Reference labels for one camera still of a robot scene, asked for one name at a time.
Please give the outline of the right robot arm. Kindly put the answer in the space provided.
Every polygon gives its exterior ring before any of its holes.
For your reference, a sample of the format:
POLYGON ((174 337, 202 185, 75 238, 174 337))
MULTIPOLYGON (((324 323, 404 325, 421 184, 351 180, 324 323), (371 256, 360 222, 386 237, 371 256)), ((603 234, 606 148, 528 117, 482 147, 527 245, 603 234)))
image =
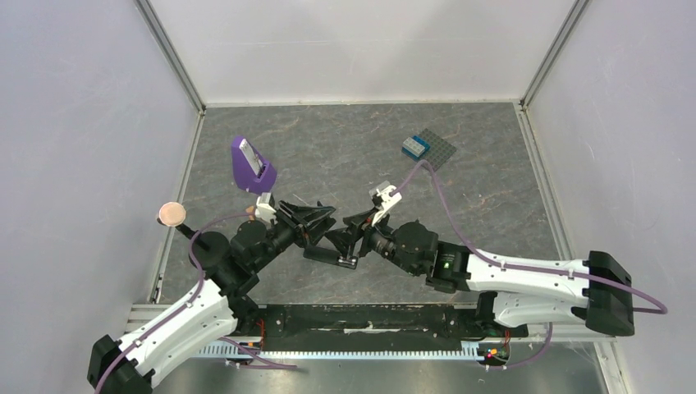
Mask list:
POLYGON ((514 258, 441 241, 419 221, 397 229, 366 212, 345 218, 325 237, 338 260, 354 263, 370 252, 412 276, 424 276, 435 291, 478 293, 474 325, 485 335, 536 323, 582 323, 614 337, 634 335, 632 278, 607 252, 586 259, 514 258))

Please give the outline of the black remote control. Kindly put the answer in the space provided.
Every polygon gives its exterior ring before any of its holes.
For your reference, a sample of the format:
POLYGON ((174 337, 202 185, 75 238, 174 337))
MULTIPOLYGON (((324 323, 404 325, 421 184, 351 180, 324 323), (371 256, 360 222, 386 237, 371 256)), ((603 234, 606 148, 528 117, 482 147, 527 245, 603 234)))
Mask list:
POLYGON ((342 268, 356 269, 358 259, 345 257, 337 250, 330 250, 321 246, 308 245, 303 252, 306 259, 327 263, 342 268))

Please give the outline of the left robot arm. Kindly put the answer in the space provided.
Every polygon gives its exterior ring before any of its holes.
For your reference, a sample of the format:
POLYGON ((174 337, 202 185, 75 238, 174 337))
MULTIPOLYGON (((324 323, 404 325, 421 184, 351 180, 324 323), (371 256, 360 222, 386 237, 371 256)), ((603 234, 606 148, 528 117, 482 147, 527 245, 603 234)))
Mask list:
POLYGON ((87 379, 97 393, 150 393, 178 365, 208 343, 257 327, 259 307, 249 298, 258 273, 291 245, 316 245, 335 224, 332 206, 297 206, 261 195, 232 238, 208 223, 185 224, 186 210, 165 203, 158 221, 188 241, 196 285, 164 312, 115 340, 94 343, 87 379))

